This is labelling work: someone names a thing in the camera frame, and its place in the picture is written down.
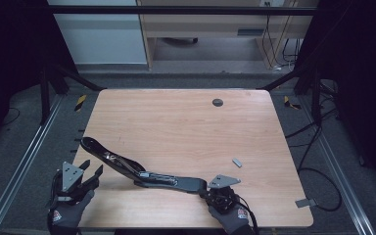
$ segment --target circular hole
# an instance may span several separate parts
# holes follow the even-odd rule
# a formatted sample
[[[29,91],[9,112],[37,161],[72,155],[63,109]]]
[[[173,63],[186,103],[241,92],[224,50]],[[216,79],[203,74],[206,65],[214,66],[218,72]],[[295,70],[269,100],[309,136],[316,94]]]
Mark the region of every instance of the circular hole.
[[[213,99],[212,104],[215,105],[216,107],[220,107],[223,105],[223,102],[221,99]]]

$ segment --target aluminum rail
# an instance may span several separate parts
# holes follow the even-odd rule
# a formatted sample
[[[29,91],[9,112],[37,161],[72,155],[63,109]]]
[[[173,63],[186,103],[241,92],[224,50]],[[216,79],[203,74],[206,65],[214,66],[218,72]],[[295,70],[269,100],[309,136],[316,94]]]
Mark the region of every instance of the aluminum rail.
[[[21,185],[23,184],[25,176],[28,173],[28,170],[31,164],[33,160],[35,159],[35,156],[37,152],[39,151],[39,148],[41,147],[41,144],[44,141],[45,136],[47,135],[54,121],[54,118],[56,117],[60,109],[60,105],[63,101],[63,98],[64,98],[63,95],[56,95],[56,99],[53,102],[53,106],[51,109],[52,111],[51,111],[49,118],[43,125],[39,126],[37,132],[35,133],[34,138],[29,144],[28,149],[23,155],[21,162],[19,163],[15,173],[13,174],[10,182],[8,183],[4,193],[2,194],[0,198],[0,225],[9,207],[11,206],[15,197],[17,196],[17,193],[20,190]]]
[[[25,6],[24,11],[52,14],[144,14],[144,15],[253,15],[316,16],[334,14],[334,9],[316,7],[212,7],[212,6]]]
[[[303,105],[306,116],[310,120],[313,120],[309,108],[310,104],[306,99],[303,99],[301,97],[299,99],[301,101],[301,104]],[[331,171],[331,174],[335,178],[335,182],[337,183],[338,188],[340,189],[344,203],[347,206],[348,212],[350,213],[356,230],[360,235],[375,235],[376,233],[367,215],[365,214],[365,211],[362,208],[362,205],[358,197],[356,196],[353,187],[351,186],[346,175],[344,174],[344,170],[338,163],[338,160],[334,155],[334,152],[332,151],[331,147],[329,146],[328,140],[326,139],[322,131],[320,132],[319,143],[321,150],[323,152],[325,162],[327,163],[328,168]]]

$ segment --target robotic hand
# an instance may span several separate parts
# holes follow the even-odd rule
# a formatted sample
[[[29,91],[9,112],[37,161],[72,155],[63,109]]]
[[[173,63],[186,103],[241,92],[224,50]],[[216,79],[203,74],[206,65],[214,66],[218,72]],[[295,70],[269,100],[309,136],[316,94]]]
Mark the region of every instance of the robotic hand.
[[[240,203],[240,197],[230,187],[239,182],[239,179],[218,175],[209,184],[210,191],[200,196],[206,200],[212,217],[218,220],[229,235],[259,234],[255,216],[247,206]],[[249,226],[249,213],[256,233]]]
[[[251,230],[249,226],[249,218],[246,209],[236,204],[230,211],[220,213],[213,206],[209,206],[209,212],[212,217],[216,218],[228,234],[233,234],[237,230],[245,229]]]
[[[89,166],[90,161],[80,167],[64,163],[63,170],[58,170],[54,176],[47,215],[51,234],[77,233],[84,209],[94,197],[94,190],[99,187],[99,176],[103,173],[101,165],[92,177],[82,183],[82,175]]]

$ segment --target small metal part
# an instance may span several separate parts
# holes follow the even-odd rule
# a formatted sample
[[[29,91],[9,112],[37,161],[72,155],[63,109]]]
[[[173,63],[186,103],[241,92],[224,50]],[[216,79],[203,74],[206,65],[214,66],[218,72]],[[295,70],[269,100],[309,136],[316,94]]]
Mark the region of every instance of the small metal part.
[[[301,199],[297,200],[295,203],[298,208],[313,207],[317,205],[314,199]]]
[[[58,197],[57,199],[58,202],[69,202],[71,200],[72,200],[71,197]]]
[[[84,170],[81,168],[69,164],[63,163],[63,192],[68,192],[77,179],[83,175]]]
[[[238,166],[238,167],[241,167],[242,164],[240,163],[240,161],[238,159],[233,159],[233,163]]]
[[[171,185],[177,185],[178,183],[178,180],[173,175],[158,174],[158,173],[153,173],[149,171],[140,171],[139,177],[151,179],[151,180],[160,180],[163,182],[168,182]]]
[[[241,180],[238,178],[232,178],[219,174],[209,183],[209,188],[224,188],[240,182]]]

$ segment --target desk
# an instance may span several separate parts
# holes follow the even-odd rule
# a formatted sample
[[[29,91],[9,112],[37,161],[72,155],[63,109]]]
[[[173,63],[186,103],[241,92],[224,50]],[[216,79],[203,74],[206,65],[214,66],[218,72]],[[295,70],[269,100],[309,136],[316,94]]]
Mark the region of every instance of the desk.
[[[312,225],[310,209],[295,204],[305,194],[267,91],[103,90],[84,136],[152,172],[240,178],[232,188],[259,226]],[[84,178],[102,164],[81,147],[73,164],[88,159]],[[140,188],[106,165],[100,181],[81,227],[220,227],[197,195]]]
[[[258,7],[261,0],[137,0],[138,6],[211,6],[211,7]],[[284,0],[277,1],[279,7],[315,7],[318,0]],[[284,39],[305,38],[311,16],[271,16],[268,25],[267,16],[219,16],[219,15],[140,15],[145,53],[149,68],[153,66],[157,38],[201,38],[202,37],[250,37],[255,38],[264,63],[268,69],[276,65],[275,58],[282,51]],[[265,31],[268,26],[270,39]],[[250,30],[250,35],[239,32]]]

